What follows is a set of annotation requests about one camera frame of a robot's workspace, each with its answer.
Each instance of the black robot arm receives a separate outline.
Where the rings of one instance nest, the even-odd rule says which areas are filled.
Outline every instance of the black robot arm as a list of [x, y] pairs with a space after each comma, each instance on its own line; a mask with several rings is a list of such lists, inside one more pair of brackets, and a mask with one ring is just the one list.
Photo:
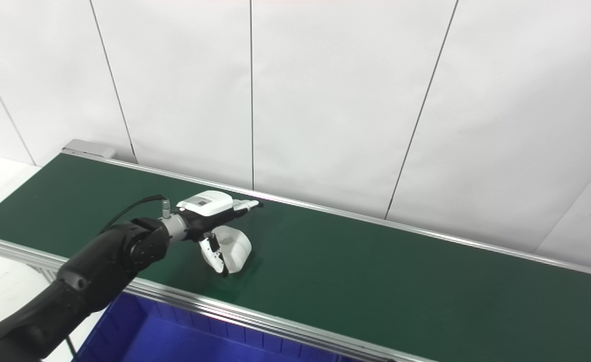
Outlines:
[[[141, 202], [162, 199], [162, 218], [137, 218], [105, 230], [63, 264], [42, 293], [1, 321], [0, 361], [47, 357], [89, 314], [107, 307], [139, 271], [163, 259], [171, 242], [203, 241], [215, 227], [262, 206], [208, 191], [183, 200], [171, 213], [169, 201], [155, 195], [128, 207], [109, 224]], [[210, 265], [221, 264], [226, 270], [219, 245], [202, 244], [210, 253]]]
[[96, 236], [61, 266], [50, 286], [0, 322], [0, 361], [47, 357], [139, 271], [162, 259], [169, 239], [164, 224], [149, 218], [114, 225]]

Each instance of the blue plastic container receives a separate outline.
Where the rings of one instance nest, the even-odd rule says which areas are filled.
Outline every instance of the blue plastic container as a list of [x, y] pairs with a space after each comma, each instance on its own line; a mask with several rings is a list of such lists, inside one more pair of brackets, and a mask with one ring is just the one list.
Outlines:
[[353, 362], [126, 293], [107, 307], [77, 357], [78, 362]]

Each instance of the wall panel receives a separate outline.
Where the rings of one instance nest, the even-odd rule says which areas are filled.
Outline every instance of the wall panel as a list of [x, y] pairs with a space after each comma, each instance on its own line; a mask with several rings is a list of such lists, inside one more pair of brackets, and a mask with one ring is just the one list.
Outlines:
[[462, 0], [389, 220], [534, 250], [591, 179], [591, 1]]
[[454, 2], [253, 2], [255, 186], [385, 216]]

